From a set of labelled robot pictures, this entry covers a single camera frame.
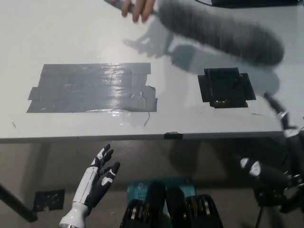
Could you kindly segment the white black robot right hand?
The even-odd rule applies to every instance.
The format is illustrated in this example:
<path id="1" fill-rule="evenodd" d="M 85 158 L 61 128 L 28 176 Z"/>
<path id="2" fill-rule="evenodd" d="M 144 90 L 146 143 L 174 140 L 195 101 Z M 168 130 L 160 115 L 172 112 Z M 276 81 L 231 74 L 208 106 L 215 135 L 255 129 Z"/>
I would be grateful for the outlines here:
<path id="1" fill-rule="evenodd" d="M 301 142 L 300 128 L 290 120 L 289 112 L 269 93 L 264 98 L 276 112 L 281 122 L 283 134 L 286 139 L 289 155 L 291 156 L 292 172 L 283 173 L 250 158 L 240 160 L 240 167 L 249 175 L 261 180 L 265 184 L 278 189 L 302 185 L 304 182 L 304 147 Z"/>

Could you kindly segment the person's bare hand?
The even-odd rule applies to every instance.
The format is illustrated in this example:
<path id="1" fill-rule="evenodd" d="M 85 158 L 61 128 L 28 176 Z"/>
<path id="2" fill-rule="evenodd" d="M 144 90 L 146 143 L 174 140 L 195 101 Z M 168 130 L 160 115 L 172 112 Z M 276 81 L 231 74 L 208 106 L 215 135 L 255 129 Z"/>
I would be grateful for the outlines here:
<path id="1" fill-rule="evenodd" d="M 142 23 L 145 23 L 152 13 L 155 2 L 156 0 L 136 0 L 132 12 L 133 23 L 137 23 L 139 17 L 141 17 Z M 122 3 L 121 14 L 124 18 L 127 17 L 131 3 L 131 0 L 124 0 Z"/>

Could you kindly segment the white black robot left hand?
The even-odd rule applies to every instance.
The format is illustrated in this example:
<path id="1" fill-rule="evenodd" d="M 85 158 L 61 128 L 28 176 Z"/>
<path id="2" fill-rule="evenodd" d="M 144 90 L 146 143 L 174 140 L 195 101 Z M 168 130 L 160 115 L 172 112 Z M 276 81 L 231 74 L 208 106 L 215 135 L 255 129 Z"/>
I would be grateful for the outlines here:
<path id="1" fill-rule="evenodd" d="M 73 203 L 83 204 L 89 209 L 97 206 L 112 185 L 121 165 L 115 162 L 112 166 L 104 167 L 113 152 L 110 144 L 107 144 L 95 156 L 78 185 Z"/>

